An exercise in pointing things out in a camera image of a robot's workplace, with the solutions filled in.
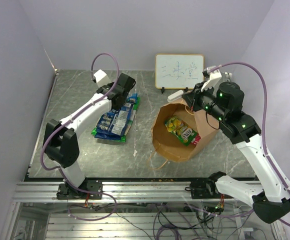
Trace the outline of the brown paper bag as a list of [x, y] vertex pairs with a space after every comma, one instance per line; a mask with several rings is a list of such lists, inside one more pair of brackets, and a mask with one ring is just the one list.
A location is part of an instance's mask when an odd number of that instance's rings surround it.
[[159, 109], [151, 128], [152, 145], [166, 162], [185, 162], [210, 143], [219, 126], [214, 117], [204, 110], [193, 112], [180, 98]]

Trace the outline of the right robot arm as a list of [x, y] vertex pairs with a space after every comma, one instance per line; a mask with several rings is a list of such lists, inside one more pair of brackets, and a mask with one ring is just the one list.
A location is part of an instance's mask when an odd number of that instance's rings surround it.
[[235, 180], [224, 172], [210, 175], [206, 194], [233, 197], [252, 207], [265, 223], [271, 224], [290, 212], [290, 181], [263, 146], [262, 131], [254, 118], [242, 111], [244, 92], [234, 82], [223, 82], [216, 94], [203, 90], [203, 83], [182, 95], [193, 112], [204, 111], [219, 122], [219, 129], [245, 156], [258, 180], [259, 187]]

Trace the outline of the green cassava chips bag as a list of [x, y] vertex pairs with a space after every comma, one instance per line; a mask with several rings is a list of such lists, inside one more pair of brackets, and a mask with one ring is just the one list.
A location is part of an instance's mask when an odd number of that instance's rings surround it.
[[[130, 121], [129, 123], [127, 124], [127, 128], [125, 130], [125, 133], [123, 136], [125, 136], [125, 139], [126, 139], [126, 136], [132, 126], [132, 123], [134, 121], [134, 118], [135, 118], [135, 115], [136, 115], [136, 112], [137, 112], [137, 109], [139, 108], [139, 103], [140, 103], [140, 97], [137, 98], [137, 103], [134, 103], [133, 105], [133, 110], [132, 110], [132, 115], [131, 115], [131, 118], [130, 118]], [[91, 135], [93, 136], [93, 133], [96, 133], [96, 127], [92, 130], [91, 132]]]

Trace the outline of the green yellow snack packet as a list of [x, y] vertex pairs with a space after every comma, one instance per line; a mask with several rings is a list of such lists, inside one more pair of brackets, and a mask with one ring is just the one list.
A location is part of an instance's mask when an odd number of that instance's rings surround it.
[[164, 125], [167, 128], [167, 131], [177, 137], [177, 139], [185, 146], [193, 145], [191, 141], [196, 135], [199, 135], [198, 132], [178, 116], [168, 118]]

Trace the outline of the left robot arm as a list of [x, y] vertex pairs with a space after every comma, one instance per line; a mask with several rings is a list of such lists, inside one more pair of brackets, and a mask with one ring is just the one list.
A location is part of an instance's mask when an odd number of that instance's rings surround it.
[[58, 187], [57, 199], [102, 198], [102, 183], [89, 180], [79, 166], [79, 138], [103, 114], [120, 110], [135, 84], [135, 79], [121, 73], [114, 82], [100, 86], [91, 99], [75, 112], [61, 120], [51, 119], [46, 124], [40, 155], [54, 161], [55, 168], [62, 175], [63, 182]]

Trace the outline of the small blue biscuit packet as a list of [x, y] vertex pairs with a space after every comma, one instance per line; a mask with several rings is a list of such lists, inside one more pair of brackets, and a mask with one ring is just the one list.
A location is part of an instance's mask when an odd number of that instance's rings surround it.
[[138, 102], [138, 94], [137, 93], [133, 93], [133, 94], [130, 94], [128, 97], [127, 97], [127, 100], [126, 100], [128, 103], [133, 103], [133, 104], [136, 104]]

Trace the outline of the blue Kettle crisps bag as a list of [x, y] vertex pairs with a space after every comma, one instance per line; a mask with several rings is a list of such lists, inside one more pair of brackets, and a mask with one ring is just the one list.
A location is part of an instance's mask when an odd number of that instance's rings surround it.
[[120, 110], [111, 110], [103, 114], [97, 122], [96, 133], [122, 137], [125, 134], [129, 121], [131, 120], [133, 107], [133, 103], [127, 102], [120, 108]]

